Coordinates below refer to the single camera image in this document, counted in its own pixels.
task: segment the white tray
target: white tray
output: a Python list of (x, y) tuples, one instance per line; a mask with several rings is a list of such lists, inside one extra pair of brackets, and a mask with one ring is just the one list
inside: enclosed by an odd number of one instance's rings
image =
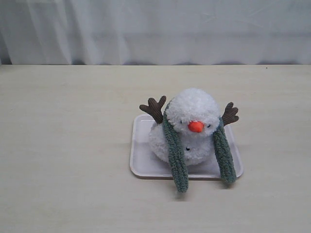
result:
[[(150, 115), (142, 114), (135, 118), (133, 124), (130, 169), (139, 178), (171, 179), (172, 174), (169, 164), (158, 159), (149, 148), (148, 134), (154, 122)], [(230, 125), (225, 126), (225, 133), (231, 149), (237, 177), (240, 177), (243, 174), (243, 166)], [(188, 166), (188, 172), (189, 179), (209, 180), (220, 178), (219, 167), (215, 157), (208, 163)]]

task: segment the antler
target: antler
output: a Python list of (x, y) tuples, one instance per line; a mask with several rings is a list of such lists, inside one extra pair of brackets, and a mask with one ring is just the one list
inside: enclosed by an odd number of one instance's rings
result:
[(225, 108), (225, 112), (222, 116), (224, 126), (234, 123), (239, 120), (239, 117), (236, 115), (238, 113), (238, 108), (233, 108), (233, 103), (230, 102), (227, 104), (227, 107)]
[(149, 98), (148, 106), (141, 104), (139, 108), (140, 110), (152, 116), (157, 124), (161, 124), (163, 122), (163, 115), (161, 112), (161, 108), (163, 107), (165, 101), (166, 101), (166, 96), (162, 96), (159, 102), (157, 102), (154, 98)]

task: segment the carrot nose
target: carrot nose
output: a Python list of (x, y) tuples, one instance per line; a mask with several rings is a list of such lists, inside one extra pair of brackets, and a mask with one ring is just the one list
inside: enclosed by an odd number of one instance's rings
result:
[(192, 121), (189, 123), (188, 128), (192, 132), (200, 133), (204, 128), (204, 124), (200, 121)]

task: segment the green scarf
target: green scarf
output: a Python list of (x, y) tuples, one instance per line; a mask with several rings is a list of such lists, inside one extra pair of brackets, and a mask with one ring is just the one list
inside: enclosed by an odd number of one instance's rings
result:
[[(169, 150), (169, 165), (177, 191), (185, 193), (188, 189), (188, 170), (184, 158), (184, 149), (178, 133), (168, 122), (166, 110), (163, 114), (163, 132)], [(226, 183), (234, 183), (237, 179), (230, 147), (225, 136), (223, 120), (220, 117), (217, 130), (213, 133), (215, 156), (219, 165), (221, 179)]]

